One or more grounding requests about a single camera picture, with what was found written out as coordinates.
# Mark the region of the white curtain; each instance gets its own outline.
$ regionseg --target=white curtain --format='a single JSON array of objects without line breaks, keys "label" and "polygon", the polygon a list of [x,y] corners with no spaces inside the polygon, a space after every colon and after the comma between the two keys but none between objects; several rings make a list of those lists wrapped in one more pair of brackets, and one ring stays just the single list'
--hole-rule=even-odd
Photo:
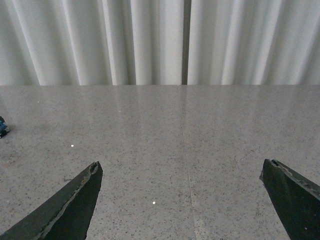
[{"label": "white curtain", "polygon": [[193,0],[188,84],[320,84],[319,0]]},{"label": "white curtain", "polygon": [[[184,0],[0,0],[0,85],[180,85]],[[192,0],[190,85],[320,84],[319,0]]]}]

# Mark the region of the granite floor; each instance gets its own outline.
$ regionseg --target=granite floor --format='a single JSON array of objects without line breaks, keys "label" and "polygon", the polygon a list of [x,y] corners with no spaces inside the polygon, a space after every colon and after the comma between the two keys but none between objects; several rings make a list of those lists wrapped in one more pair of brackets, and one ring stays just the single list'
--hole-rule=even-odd
[{"label": "granite floor", "polygon": [[0,233],[99,161],[88,240],[288,240],[263,183],[320,184],[320,86],[0,87]]}]

